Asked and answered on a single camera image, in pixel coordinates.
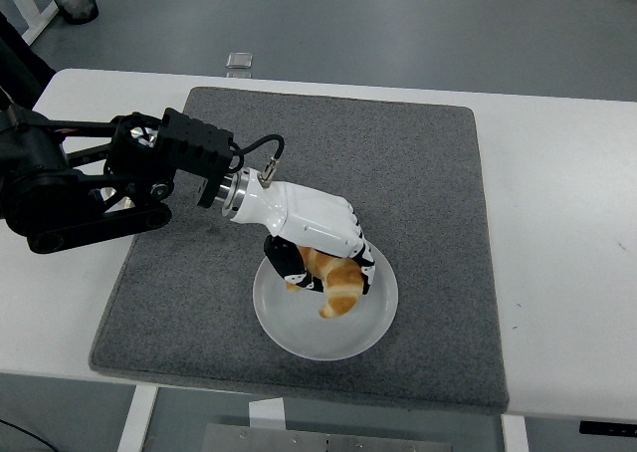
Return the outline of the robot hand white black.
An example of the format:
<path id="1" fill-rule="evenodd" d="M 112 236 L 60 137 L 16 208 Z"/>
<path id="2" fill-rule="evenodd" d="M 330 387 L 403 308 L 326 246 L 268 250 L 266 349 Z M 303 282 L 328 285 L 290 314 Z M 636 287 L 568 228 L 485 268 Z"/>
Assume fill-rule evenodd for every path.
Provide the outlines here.
<path id="1" fill-rule="evenodd" d="M 344 198 L 284 181 L 264 187 L 259 172 L 248 168 L 233 176 L 222 213 L 235 223 L 267 228 L 264 251 L 287 282 L 302 289 L 326 290 L 319 284 L 319 275 L 302 260 L 299 249 L 310 247 L 353 260 L 361 268 L 362 292 L 368 293 L 375 262 L 353 207 Z"/>

